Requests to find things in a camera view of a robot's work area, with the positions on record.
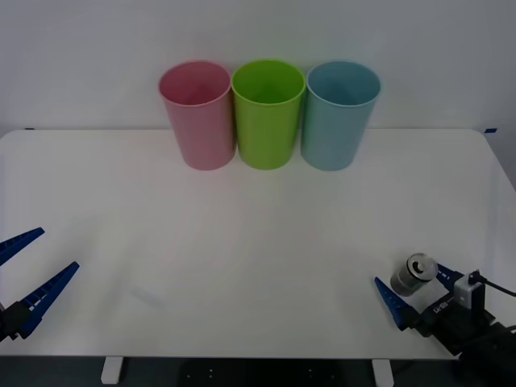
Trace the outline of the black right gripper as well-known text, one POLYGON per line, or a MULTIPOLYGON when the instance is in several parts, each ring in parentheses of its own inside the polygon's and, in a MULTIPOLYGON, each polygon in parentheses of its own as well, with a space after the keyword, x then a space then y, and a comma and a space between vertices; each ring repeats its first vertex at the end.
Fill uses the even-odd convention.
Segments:
POLYGON ((436 279, 450 293, 428 306, 421 314, 403 301, 379 277, 374 284, 400 331, 415 329, 423 337, 435 337, 452 355, 459 355, 493 332, 495 318, 485 309, 485 291, 474 290, 472 307, 459 304, 454 296, 455 283, 464 276, 437 264, 436 279))

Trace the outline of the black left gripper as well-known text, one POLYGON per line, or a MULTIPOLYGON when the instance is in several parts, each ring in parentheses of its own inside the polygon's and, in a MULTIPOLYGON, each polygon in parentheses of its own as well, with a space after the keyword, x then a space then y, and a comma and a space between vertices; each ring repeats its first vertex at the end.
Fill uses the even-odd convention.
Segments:
MULTIPOLYGON (((4 265, 43 234, 44 229, 38 227, 2 241, 0 243, 0 265, 4 265)), ((72 262, 25 298, 7 308, 1 306, 1 341, 17 337, 26 339, 31 335, 79 268, 80 265, 77 262, 72 262)))

